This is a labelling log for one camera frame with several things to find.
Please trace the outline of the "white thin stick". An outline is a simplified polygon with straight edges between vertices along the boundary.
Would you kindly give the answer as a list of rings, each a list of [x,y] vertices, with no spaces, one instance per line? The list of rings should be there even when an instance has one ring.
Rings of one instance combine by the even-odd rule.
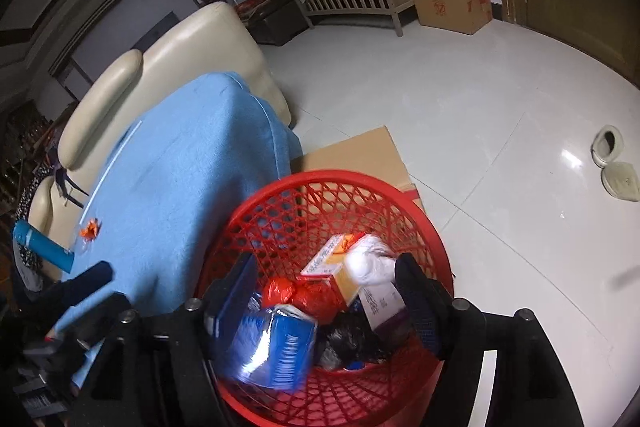
[[[101,187],[104,184],[106,178],[108,177],[108,174],[111,172],[111,170],[113,169],[113,166],[115,165],[115,162],[117,161],[119,156],[122,155],[122,151],[125,150],[125,147],[128,145],[130,140],[134,137],[134,135],[138,132],[138,129],[142,126],[142,124],[143,124],[142,119],[139,119],[137,122],[132,124],[127,129],[127,131],[122,135],[119,141],[116,143],[110,155],[108,155],[107,160],[105,161],[105,164],[103,166],[103,169],[100,175],[98,176],[98,181],[96,181],[96,185],[93,187],[93,190],[89,195],[88,202],[85,203],[84,210],[82,210],[80,218],[78,219],[78,222],[77,222],[78,225],[82,225],[85,222],[88,216],[89,210],[91,209],[93,202],[96,199],[96,196],[98,196],[99,191],[101,191]]]

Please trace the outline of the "blue white medicine box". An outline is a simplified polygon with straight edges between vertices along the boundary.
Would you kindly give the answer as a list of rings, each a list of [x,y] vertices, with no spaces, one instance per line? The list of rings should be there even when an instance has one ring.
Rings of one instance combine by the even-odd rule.
[[[384,343],[399,346],[411,333],[408,309],[393,283],[363,286],[358,293],[372,332]]]

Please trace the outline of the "red yellow medicine box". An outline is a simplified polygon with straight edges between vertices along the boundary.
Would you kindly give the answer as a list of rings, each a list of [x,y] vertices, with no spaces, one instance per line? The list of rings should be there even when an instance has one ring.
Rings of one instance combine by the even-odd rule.
[[[356,299],[360,286],[345,268],[345,257],[362,238],[363,233],[332,235],[300,271],[298,279],[301,282],[328,283],[348,308]]]

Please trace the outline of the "clear plastic packaging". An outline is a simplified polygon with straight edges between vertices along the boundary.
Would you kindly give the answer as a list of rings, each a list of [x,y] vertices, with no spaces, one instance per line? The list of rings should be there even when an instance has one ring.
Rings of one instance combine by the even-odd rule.
[[[82,229],[86,225],[87,222],[81,223],[80,225],[78,225],[78,227],[76,228],[76,230],[74,232],[74,240],[73,240],[72,245],[70,245],[70,251],[75,255],[80,255],[80,254],[83,254],[85,251],[88,251],[88,249],[91,247],[91,245],[97,239],[96,238],[93,242],[85,242],[81,237],[78,236],[79,230]]]

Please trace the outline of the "red mesh trash basket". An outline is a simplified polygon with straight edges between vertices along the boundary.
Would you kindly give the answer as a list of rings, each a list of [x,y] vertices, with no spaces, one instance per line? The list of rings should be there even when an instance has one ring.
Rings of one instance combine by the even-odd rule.
[[[329,321],[347,308],[355,287],[345,277],[305,277],[302,271],[338,233],[374,233],[398,253],[416,258],[428,277],[454,287],[449,259],[416,186],[389,184],[345,170],[301,172],[269,184],[234,210],[205,255],[195,296],[201,297],[236,258],[257,259],[256,289],[273,280],[302,288],[302,303]],[[256,426],[414,426],[425,412],[440,365],[416,338],[390,361],[356,371],[311,369],[296,392],[221,381],[224,402]]]

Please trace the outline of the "dark clothes on sofa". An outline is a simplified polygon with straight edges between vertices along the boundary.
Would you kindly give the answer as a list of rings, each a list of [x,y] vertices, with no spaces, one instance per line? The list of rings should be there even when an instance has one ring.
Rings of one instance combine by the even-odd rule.
[[[58,151],[53,145],[44,151],[43,160],[36,166],[32,172],[32,179],[21,193],[17,203],[15,222],[29,220],[32,204],[36,204],[36,212],[43,209],[45,214],[49,212],[49,192],[54,184],[56,168],[58,168]],[[39,280],[43,276],[42,260],[27,247],[17,243],[13,243],[13,258],[17,272],[23,277],[25,284],[40,285]]]

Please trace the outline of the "blue foil snack wrapper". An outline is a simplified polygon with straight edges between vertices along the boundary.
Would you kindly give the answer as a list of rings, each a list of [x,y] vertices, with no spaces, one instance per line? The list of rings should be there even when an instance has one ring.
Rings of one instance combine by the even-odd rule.
[[[317,321],[292,305],[247,310],[230,347],[217,362],[230,381],[293,392],[306,383]]]

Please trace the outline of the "blue thermos bottle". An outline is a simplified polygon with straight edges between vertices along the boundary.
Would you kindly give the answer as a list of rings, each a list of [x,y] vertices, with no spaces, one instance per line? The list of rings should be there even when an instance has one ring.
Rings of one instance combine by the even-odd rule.
[[[47,260],[61,271],[65,273],[72,271],[75,255],[40,233],[27,221],[18,220],[15,223],[13,239],[18,245]]]

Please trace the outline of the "blue towel table cover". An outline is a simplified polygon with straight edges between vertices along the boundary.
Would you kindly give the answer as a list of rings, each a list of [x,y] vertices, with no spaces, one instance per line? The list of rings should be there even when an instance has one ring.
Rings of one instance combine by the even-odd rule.
[[[144,317],[174,311],[194,294],[207,248],[231,213],[289,176],[302,153],[294,132],[235,72],[201,75],[132,124],[139,119],[85,220],[99,219],[100,234],[70,272],[106,261],[113,280],[68,309],[57,332],[113,291]]]

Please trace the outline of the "white paper ball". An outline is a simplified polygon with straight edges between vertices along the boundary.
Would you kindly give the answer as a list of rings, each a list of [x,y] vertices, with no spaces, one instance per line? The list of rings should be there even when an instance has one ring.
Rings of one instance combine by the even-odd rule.
[[[348,248],[346,271],[360,286],[393,283],[397,256],[378,236],[366,234]]]

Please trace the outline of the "brown cardboard box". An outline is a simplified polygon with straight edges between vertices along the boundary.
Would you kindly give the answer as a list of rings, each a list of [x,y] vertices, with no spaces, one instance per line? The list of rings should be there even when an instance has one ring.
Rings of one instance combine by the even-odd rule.
[[[413,0],[422,26],[473,35],[492,21],[491,0]]]

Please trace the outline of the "cream leather sofa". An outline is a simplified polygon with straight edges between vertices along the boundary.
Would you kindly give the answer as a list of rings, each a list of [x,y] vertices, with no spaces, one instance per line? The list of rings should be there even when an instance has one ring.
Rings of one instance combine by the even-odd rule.
[[[291,129],[288,104],[235,10],[224,2],[207,5],[148,50],[130,50],[104,70],[70,115],[58,142],[49,212],[36,212],[32,204],[29,224],[70,251],[78,219],[119,137],[137,117],[211,72],[238,74],[250,93],[268,102]],[[44,265],[58,280],[73,278],[47,260]]]

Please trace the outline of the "red plastic bag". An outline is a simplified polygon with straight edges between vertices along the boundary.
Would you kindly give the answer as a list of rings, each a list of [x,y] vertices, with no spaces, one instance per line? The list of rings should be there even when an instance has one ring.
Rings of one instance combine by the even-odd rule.
[[[344,311],[344,301],[328,283],[292,281],[271,277],[262,288],[262,306],[290,305],[315,319],[319,325],[333,322]]]

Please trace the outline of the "black plastic bag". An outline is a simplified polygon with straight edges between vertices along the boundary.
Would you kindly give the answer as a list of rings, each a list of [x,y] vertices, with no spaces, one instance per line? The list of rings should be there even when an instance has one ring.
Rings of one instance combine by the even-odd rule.
[[[318,329],[314,366],[328,372],[359,371],[386,362],[395,348],[372,331],[363,309],[349,309]]]

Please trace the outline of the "flat cardboard sheet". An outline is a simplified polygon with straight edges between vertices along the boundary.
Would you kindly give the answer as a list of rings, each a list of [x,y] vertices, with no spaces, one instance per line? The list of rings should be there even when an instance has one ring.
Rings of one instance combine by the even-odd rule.
[[[292,161],[292,173],[312,170],[348,170],[373,176],[393,185],[425,211],[418,188],[410,180],[407,167],[385,126],[319,148]]]

